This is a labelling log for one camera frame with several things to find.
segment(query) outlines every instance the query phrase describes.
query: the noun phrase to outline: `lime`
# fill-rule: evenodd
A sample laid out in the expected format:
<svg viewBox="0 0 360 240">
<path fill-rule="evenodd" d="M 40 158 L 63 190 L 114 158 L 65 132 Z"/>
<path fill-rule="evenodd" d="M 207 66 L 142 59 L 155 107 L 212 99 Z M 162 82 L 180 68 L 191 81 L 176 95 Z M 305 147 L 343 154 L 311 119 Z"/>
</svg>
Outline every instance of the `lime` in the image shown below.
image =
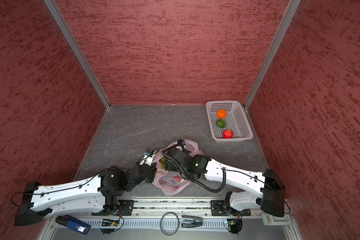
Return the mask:
<svg viewBox="0 0 360 240">
<path fill-rule="evenodd" d="M 216 121 L 216 125 L 220 128 L 224 128 L 227 126 L 227 123 L 223 119 L 219 119 Z"/>
</svg>

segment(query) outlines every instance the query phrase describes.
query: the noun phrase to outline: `textured red wall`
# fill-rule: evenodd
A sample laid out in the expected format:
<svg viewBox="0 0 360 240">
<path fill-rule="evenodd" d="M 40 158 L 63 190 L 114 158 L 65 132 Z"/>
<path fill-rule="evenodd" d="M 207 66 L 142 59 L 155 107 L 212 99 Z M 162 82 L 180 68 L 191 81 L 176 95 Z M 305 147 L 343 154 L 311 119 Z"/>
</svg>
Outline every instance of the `textured red wall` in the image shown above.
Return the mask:
<svg viewBox="0 0 360 240">
<path fill-rule="evenodd" d="M 111 103 L 244 103 L 289 0 L 56 0 Z"/>
<path fill-rule="evenodd" d="M 360 1 L 301 2 L 250 115 L 304 240 L 360 239 Z"/>
<path fill-rule="evenodd" d="M 13 226 L 10 196 L 71 181 L 104 111 L 43 1 L 0 1 L 0 239 L 38 236 Z"/>
</svg>

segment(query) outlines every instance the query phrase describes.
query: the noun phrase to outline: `white plastic basket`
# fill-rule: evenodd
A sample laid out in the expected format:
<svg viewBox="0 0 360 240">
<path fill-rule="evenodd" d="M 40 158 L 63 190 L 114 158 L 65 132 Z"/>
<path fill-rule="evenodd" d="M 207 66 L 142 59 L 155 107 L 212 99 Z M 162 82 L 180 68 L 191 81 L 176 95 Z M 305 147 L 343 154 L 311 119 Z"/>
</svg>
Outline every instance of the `white plastic basket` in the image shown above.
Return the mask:
<svg viewBox="0 0 360 240">
<path fill-rule="evenodd" d="M 216 121 L 219 119 L 217 111 L 224 109 L 227 116 L 223 120 L 227 123 L 226 128 L 219 128 Z M 212 137 L 217 143 L 222 142 L 242 142 L 253 137 L 252 130 L 245 117 L 243 107 L 238 101 L 210 101 L 206 103 L 209 126 L 211 127 Z M 230 129 L 233 131 L 232 138 L 223 138 L 223 131 Z"/>
</svg>

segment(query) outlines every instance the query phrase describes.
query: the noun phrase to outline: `orange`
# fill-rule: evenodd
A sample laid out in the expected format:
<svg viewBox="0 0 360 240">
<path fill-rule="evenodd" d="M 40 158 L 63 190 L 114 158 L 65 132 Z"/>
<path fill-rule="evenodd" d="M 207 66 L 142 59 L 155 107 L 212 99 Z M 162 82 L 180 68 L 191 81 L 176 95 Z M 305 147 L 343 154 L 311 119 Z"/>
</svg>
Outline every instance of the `orange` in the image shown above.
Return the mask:
<svg viewBox="0 0 360 240">
<path fill-rule="evenodd" d="M 227 116 L 227 112 L 224 109 L 220 109 L 219 111 L 217 111 L 217 116 L 219 118 L 225 118 Z"/>
</svg>

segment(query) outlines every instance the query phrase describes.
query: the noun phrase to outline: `plastic bag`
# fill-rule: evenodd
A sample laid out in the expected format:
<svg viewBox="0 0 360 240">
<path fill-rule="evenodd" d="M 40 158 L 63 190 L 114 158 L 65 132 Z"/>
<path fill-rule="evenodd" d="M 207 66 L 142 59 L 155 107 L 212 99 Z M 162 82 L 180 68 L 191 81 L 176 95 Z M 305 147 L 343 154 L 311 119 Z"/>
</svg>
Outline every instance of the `plastic bag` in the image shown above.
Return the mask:
<svg viewBox="0 0 360 240">
<path fill-rule="evenodd" d="M 185 149 L 188 151 L 191 151 L 189 154 L 191 157 L 197 155 L 197 154 L 203 154 L 203 152 L 199 149 L 199 146 L 196 142 L 191 140 L 184 140 L 185 141 Z M 177 144 L 177 142 L 171 143 L 168 147 L 173 146 Z M 163 149 L 160 149 L 158 154 L 155 155 L 152 162 L 157 162 L 157 172 L 155 175 L 155 179 L 153 181 L 153 185 L 158 187 L 168 196 L 178 194 L 181 192 L 185 187 L 187 187 L 191 182 L 188 180 L 183 179 L 180 176 L 179 172 L 172 172 L 172 171 L 166 171 L 163 168 L 163 165 L 159 160 L 163 157 L 161 154 L 161 151 L 168 148 L 165 147 Z"/>
</svg>

